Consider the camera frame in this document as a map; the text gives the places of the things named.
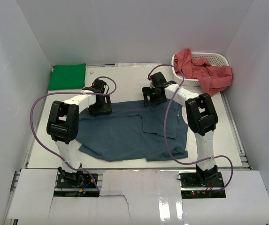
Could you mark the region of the blue t shirt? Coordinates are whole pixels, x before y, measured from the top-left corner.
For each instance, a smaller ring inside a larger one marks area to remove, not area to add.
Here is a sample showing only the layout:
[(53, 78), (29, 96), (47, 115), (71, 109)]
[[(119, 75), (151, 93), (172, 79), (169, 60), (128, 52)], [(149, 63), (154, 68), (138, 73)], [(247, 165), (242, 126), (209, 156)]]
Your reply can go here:
[(188, 125), (180, 104), (144, 106), (139, 100), (113, 103), (112, 108), (109, 115), (97, 117), (90, 116), (88, 110), (80, 113), (79, 151), (108, 162), (188, 157)]

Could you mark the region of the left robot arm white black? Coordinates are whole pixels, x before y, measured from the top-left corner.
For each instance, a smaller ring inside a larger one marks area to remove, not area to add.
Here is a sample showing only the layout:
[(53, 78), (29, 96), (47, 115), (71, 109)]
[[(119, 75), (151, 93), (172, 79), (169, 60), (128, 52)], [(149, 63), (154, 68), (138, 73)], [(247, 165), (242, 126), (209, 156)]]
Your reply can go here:
[(79, 95), (65, 101), (54, 101), (51, 105), (46, 131), (63, 161), (58, 168), (59, 173), (75, 188), (84, 183), (83, 172), (79, 170), (81, 163), (71, 149), (79, 130), (79, 114), (85, 109), (94, 117), (112, 112), (109, 86), (102, 78), (96, 78), (92, 86), (84, 87)]

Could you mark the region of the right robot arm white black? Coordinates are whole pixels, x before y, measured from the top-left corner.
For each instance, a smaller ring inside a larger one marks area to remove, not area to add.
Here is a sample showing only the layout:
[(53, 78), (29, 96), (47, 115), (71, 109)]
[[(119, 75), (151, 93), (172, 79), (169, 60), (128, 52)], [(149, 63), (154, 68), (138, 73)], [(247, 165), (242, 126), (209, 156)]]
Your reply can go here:
[(213, 136), (218, 116), (207, 93), (191, 92), (175, 81), (167, 81), (161, 72), (148, 76), (149, 87), (143, 87), (144, 105), (149, 103), (162, 104), (170, 100), (186, 109), (187, 122), (194, 133), (197, 146), (196, 182), (207, 187), (217, 175), (217, 165), (214, 160)]

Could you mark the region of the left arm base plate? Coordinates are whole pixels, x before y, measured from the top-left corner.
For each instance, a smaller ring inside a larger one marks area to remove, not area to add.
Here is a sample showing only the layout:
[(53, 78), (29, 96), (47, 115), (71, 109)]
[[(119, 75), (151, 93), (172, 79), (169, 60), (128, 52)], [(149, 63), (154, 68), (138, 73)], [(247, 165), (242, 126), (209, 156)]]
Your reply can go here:
[(93, 179), (86, 173), (80, 175), (78, 181), (68, 180), (63, 175), (58, 174), (54, 196), (97, 198), (99, 197), (99, 192), (96, 189)]

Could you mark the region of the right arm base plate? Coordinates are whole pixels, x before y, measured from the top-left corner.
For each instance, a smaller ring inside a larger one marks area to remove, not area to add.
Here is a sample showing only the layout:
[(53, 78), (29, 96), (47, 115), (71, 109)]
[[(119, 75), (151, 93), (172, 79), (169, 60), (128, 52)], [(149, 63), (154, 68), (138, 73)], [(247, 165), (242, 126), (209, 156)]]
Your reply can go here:
[(196, 172), (179, 173), (176, 179), (180, 181), (182, 199), (226, 198), (225, 190), (220, 190), (224, 187), (220, 172), (207, 180)]

